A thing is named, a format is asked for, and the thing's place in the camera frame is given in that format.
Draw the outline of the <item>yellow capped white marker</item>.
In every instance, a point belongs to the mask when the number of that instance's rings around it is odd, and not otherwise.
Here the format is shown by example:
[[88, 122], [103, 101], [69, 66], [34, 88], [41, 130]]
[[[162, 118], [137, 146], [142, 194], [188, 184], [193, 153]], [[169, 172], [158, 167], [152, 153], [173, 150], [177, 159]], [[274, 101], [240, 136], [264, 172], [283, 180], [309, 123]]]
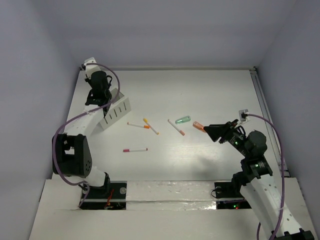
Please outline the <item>yellow capped white marker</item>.
[[160, 133], [149, 123], [149, 121], [146, 118], [143, 118], [143, 121], [145, 124], [156, 134], [159, 135]]

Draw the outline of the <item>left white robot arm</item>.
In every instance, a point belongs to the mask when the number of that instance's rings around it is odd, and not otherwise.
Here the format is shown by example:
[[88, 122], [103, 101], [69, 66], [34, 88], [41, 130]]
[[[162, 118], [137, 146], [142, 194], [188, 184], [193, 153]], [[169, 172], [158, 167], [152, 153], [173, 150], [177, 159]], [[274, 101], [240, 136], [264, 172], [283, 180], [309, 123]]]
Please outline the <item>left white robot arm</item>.
[[59, 172], [66, 177], [78, 177], [85, 181], [97, 196], [104, 198], [110, 194], [111, 185], [107, 174], [93, 166], [93, 160], [88, 144], [88, 136], [106, 116], [112, 99], [110, 92], [112, 77], [98, 70], [85, 81], [91, 87], [85, 105], [85, 116], [78, 118], [63, 134], [59, 134], [55, 142], [56, 165], [53, 172]]

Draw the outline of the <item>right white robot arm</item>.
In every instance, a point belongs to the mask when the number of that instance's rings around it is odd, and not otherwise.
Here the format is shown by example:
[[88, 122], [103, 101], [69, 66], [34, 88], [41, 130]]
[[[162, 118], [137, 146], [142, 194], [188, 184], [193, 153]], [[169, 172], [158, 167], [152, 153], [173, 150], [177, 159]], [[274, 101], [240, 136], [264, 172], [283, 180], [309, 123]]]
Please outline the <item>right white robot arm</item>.
[[232, 176], [230, 190], [243, 196], [259, 220], [258, 230], [263, 230], [269, 240], [313, 240], [310, 230], [304, 230], [285, 203], [284, 188], [276, 186], [273, 171], [264, 154], [266, 136], [257, 130], [248, 135], [238, 130], [238, 121], [204, 126], [213, 142], [229, 143], [240, 154], [241, 171]]

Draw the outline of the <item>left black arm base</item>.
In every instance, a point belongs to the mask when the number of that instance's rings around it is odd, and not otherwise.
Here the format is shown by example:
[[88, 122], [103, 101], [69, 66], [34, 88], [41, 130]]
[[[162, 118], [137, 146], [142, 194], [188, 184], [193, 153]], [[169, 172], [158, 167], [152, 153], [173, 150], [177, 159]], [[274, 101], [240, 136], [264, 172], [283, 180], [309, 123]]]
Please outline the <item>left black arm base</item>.
[[126, 210], [126, 181], [111, 181], [110, 187], [105, 190], [99, 187], [90, 187], [90, 191], [80, 206], [82, 210]]

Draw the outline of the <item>orange capped white marker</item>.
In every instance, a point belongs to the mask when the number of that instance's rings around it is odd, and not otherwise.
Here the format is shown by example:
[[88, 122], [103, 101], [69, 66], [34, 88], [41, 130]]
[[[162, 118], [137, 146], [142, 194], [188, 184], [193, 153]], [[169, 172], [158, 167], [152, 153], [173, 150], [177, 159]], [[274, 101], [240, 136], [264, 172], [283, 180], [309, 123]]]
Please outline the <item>orange capped white marker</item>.
[[138, 128], [143, 128], [143, 129], [149, 129], [150, 127], [145, 124], [136, 124], [132, 122], [127, 122], [127, 125], [132, 126], [132, 127], [138, 127]]

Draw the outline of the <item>pink capped white marker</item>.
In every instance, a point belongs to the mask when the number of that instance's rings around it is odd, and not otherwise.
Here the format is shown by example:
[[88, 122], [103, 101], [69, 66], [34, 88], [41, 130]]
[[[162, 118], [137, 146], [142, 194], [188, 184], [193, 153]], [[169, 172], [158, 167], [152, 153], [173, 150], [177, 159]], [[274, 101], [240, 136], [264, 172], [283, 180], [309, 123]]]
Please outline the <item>pink capped white marker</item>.
[[127, 148], [123, 149], [123, 153], [130, 153], [130, 152], [146, 152], [148, 151], [148, 148]]

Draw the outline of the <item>coral capped white marker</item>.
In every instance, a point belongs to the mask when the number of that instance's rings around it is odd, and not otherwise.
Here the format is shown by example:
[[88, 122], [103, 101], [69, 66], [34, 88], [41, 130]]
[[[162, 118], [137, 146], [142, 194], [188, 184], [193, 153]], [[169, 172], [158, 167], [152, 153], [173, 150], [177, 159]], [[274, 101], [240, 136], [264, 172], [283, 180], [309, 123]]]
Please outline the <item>coral capped white marker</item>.
[[185, 136], [185, 133], [184, 133], [180, 128], [178, 128], [173, 122], [171, 122], [170, 119], [168, 119], [167, 122], [168, 122], [175, 130], [177, 130], [182, 136]]

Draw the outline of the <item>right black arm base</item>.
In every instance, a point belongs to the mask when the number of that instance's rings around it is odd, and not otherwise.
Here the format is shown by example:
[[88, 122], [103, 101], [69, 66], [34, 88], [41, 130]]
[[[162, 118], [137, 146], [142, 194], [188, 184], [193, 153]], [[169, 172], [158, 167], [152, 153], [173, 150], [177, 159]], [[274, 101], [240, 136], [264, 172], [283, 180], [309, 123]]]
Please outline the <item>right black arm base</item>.
[[234, 189], [231, 182], [220, 181], [214, 183], [210, 195], [215, 199], [217, 210], [250, 209], [250, 204]]

